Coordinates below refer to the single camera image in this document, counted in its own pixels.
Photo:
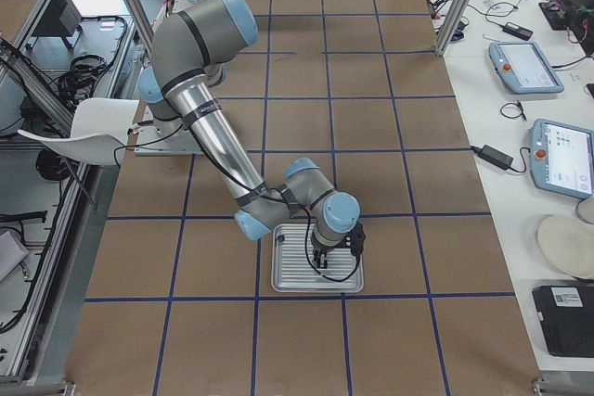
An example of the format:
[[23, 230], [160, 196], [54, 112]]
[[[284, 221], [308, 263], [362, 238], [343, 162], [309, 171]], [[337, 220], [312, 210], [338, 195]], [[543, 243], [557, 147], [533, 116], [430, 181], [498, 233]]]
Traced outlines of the ribbed metal tray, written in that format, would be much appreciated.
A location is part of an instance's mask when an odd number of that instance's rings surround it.
[[[356, 259], [348, 248], [334, 249], [328, 255], [329, 269], [318, 269], [320, 275], [309, 265], [313, 262], [313, 244], [305, 241], [307, 224], [280, 224], [273, 233], [271, 284], [278, 292], [296, 293], [357, 293], [364, 287], [363, 262], [357, 271], [343, 282], [331, 281], [348, 276], [356, 266]], [[282, 243], [278, 236], [284, 236]]]

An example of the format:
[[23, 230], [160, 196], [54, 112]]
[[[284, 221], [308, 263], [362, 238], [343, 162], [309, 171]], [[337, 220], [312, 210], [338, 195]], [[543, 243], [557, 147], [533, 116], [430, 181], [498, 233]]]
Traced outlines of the black power adapter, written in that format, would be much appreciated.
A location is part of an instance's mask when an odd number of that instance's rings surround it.
[[479, 159], [484, 160], [503, 171], [509, 170], [513, 163], [513, 157], [489, 145], [483, 145], [482, 147], [471, 146], [471, 150]]

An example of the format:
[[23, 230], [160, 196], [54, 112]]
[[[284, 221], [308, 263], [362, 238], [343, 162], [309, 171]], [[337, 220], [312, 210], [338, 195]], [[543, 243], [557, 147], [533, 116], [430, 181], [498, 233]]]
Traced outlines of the beige round plate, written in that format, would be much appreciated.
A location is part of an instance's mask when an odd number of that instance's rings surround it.
[[593, 279], [593, 232], [574, 217], [554, 215], [537, 229], [538, 245], [551, 264], [582, 280]]

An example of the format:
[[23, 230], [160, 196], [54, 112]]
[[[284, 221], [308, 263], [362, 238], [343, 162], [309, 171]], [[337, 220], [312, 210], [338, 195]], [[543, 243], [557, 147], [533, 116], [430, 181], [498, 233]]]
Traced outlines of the black laptop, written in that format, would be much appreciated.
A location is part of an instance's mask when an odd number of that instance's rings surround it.
[[593, 286], [541, 286], [532, 291], [550, 355], [593, 357]]

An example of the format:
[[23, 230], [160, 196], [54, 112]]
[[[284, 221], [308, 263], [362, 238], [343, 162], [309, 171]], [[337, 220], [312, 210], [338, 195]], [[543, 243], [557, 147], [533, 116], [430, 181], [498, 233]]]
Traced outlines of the white plastic chair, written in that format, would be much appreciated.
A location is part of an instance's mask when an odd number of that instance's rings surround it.
[[138, 105], [139, 101], [133, 99], [91, 97], [75, 110], [69, 137], [50, 138], [24, 130], [18, 130], [18, 134], [71, 160], [98, 166], [120, 165], [128, 145], [127, 130]]

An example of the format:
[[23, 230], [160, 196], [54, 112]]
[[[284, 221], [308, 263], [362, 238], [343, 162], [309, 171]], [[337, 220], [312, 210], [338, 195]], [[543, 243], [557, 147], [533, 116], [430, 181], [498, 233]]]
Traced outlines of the lower blue teach pendant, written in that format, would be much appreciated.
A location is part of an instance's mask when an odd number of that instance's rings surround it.
[[548, 119], [530, 130], [530, 173], [537, 188], [585, 199], [593, 195], [593, 131]]

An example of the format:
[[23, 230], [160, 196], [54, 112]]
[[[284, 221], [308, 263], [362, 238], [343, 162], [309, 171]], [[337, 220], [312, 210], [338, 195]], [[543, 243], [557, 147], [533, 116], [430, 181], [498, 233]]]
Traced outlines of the blue teach pendant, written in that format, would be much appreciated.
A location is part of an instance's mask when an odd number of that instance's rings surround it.
[[501, 81], [516, 95], [564, 91], [562, 81], [535, 42], [492, 42], [488, 56]]
[[593, 195], [593, 131], [548, 119], [530, 130], [530, 173], [537, 188], [585, 199]]

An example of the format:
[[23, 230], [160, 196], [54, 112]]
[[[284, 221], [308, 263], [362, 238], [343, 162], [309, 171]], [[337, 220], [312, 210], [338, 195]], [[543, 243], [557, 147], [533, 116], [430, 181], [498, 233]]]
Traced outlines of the upper blue teach pendant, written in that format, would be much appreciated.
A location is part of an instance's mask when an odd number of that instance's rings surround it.
[[492, 42], [488, 56], [501, 81], [516, 95], [564, 91], [562, 81], [535, 42]]

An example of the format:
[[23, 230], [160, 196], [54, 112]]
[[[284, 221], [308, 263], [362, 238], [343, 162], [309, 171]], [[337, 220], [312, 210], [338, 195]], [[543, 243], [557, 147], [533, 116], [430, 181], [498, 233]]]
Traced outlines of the black power brick far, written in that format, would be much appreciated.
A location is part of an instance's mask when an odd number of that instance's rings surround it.
[[505, 25], [501, 27], [501, 30], [506, 34], [521, 39], [523, 41], [529, 41], [534, 33], [532, 30], [529, 30], [512, 22], [507, 22]]

